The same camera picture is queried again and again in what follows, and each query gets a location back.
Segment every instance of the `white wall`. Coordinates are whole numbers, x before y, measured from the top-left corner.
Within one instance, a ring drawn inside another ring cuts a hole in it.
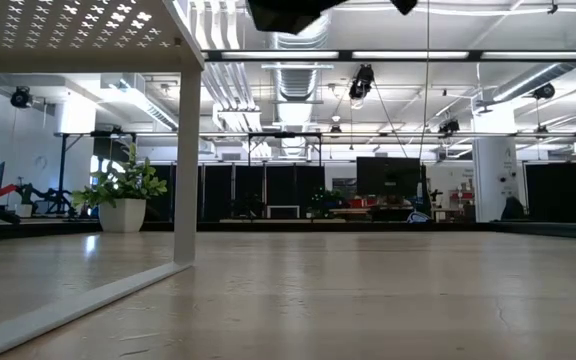
[[[55,137],[57,122],[35,109],[20,110],[0,95],[0,162],[5,161],[3,186],[32,183],[40,191],[56,189],[59,182],[61,138]],[[81,139],[67,154],[64,188],[81,189],[89,181],[92,139]],[[14,206],[20,197],[0,198],[0,204]]]

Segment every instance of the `security camera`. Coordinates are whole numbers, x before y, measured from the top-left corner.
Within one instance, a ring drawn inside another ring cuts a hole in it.
[[[539,89],[535,90],[532,93],[532,97],[534,97],[537,100],[541,100],[541,99],[552,99],[555,96],[555,87],[552,86],[551,83],[548,83],[542,87],[540,87]]]
[[[17,90],[10,97],[10,104],[18,109],[32,107],[33,101],[30,88],[27,86],[17,86]]]

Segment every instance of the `black curtain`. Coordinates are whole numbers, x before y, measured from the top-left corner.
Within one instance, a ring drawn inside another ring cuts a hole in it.
[[[295,166],[268,166],[268,205],[298,205],[297,171]]]
[[[236,174],[235,196],[237,200],[244,200],[246,195],[257,195],[260,199],[262,198],[263,167],[237,166]]]
[[[326,186],[326,174],[323,167],[297,166],[297,200],[302,218],[306,217],[311,199],[315,193]]]
[[[576,164],[527,165],[530,219],[576,222]]]
[[[146,221],[175,221],[175,190],[177,186],[176,165],[153,165],[155,176],[159,180],[166,180],[168,191],[160,196],[153,197],[146,202]],[[201,220],[201,167],[197,168],[197,221]]]
[[[206,166],[203,221],[219,221],[230,217],[231,166]]]
[[[176,167],[172,165],[152,165],[155,169],[155,176],[159,180],[166,180],[165,194],[153,197],[146,201],[146,221],[165,221],[174,220],[175,206],[175,179]]]

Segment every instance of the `desk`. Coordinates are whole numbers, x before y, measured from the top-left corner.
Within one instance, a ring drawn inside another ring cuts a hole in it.
[[[439,214],[443,213],[446,214],[446,219],[448,218],[449,213],[457,213],[461,214],[463,210],[461,209],[432,209],[432,218],[435,222],[439,222]]]
[[[351,218],[365,220],[368,217],[370,208],[349,208],[349,209],[330,209],[330,213],[342,217],[346,220]]]

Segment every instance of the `ceiling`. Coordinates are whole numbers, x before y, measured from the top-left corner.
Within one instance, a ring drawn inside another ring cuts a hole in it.
[[[389,1],[351,0],[330,11],[325,49],[576,49],[576,0],[560,1],[559,11],[549,15],[550,0],[431,0],[420,2],[417,11],[408,16],[400,15]],[[206,24],[211,24],[211,5],[206,2]],[[220,3],[221,20],[226,21],[226,5]],[[244,3],[237,2],[237,35],[243,49],[268,49],[270,35],[258,32],[252,19],[244,11]],[[197,23],[196,12],[191,18],[192,27]],[[222,36],[226,38],[225,26]],[[211,41],[208,31],[204,49],[218,49]],[[263,63],[245,63],[245,78],[250,84],[254,101],[261,111],[260,123],[265,130],[273,128],[277,117],[273,71],[262,69]],[[312,109],[307,131],[329,131],[332,116],[341,117],[344,132],[375,132],[395,129],[420,131],[424,121],[436,131],[437,125],[448,116],[459,120],[462,131],[470,129],[472,112],[470,99],[477,89],[495,89],[531,69],[543,69],[544,65],[531,63],[387,63],[373,64],[378,90],[373,90],[361,109],[350,109],[348,84],[359,68],[359,63],[330,63],[331,69],[321,70],[316,84],[316,104]],[[225,71],[224,65],[217,65]],[[178,114],[178,74],[172,72],[144,72],[146,95],[175,116]],[[102,91],[99,74],[64,75],[91,92]],[[532,98],[513,100],[515,122],[518,130],[535,129],[538,119],[547,122],[576,113],[576,69],[552,81],[556,96],[542,100],[539,111]],[[97,93],[107,99],[103,93]],[[108,100],[117,116],[104,118],[104,122],[120,122],[121,125],[144,131],[152,128],[152,118],[139,108]],[[214,101],[206,88],[202,88],[201,114],[203,131],[219,131],[212,120]],[[576,119],[556,128],[557,131],[576,131]],[[354,139],[358,144],[372,142],[396,142],[392,138]],[[560,139],[550,144],[566,146],[572,140]],[[233,145],[220,142],[217,145]]]

